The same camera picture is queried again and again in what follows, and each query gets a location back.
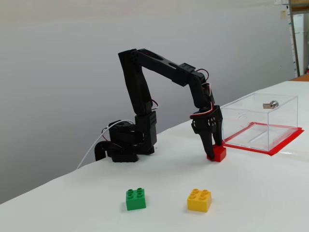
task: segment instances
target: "green lego brick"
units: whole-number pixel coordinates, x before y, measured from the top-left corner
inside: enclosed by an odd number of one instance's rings
[[[126,209],[144,209],[146,208],[145,191],[143,188],[137,190],[129,189],[126,192]]]

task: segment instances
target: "black robotic arm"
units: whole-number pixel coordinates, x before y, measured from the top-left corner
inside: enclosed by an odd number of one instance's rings
[[[99,142],[96,145],[96,160],[104,158],[105,151],[114,162],[136,162],[137,154],[154,153],[156,114],[152,110],[153,101],[142,67],[159,73],[180,86],[189,85],[194,105],[199,109],[190,116],[193,120],[192,128],[200,135],[208,158],[213,160],[211,135],[216,145],[221,146],[222,114],[220,107],[214,105],[211,87],[205,76],[195,71],[195,67],[191,65],[177,65],[146,49],[128,50],[118,55],[136,113],[135,124],[121,122],[110,128],[111,141]]]

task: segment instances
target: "transparent box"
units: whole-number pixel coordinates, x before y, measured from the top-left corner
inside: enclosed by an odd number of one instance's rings
[[[272,101],[279,105],[263,108]],[[254,93],[221,110],[223,142],[227,145],[267,152],[297,131],[297,96]]]

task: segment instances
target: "gray wall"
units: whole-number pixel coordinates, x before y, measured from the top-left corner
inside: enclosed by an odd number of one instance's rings
[[[118,52],[207,69],[218,104],[292,79],[281,10],[272,0],[1,1],[0,203],[73,171],[102,128],[134,118]],[[189,120],[189,87],[144,74],[157,131]]]

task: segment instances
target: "white table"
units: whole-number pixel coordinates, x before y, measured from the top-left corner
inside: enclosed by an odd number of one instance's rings
[[[210,162],[185,122],[158,135],[155,154],[136,163],[103,159],[0,205],[0,231],[308,231],[308,89],[284,82],[259,91],[299,96],[305,132],[273,157],[227,148],[221,163]],[[147,208],[127,211],[126,191],[139,187]],[[186,209],[194,188],[212,192],[208,213]]]

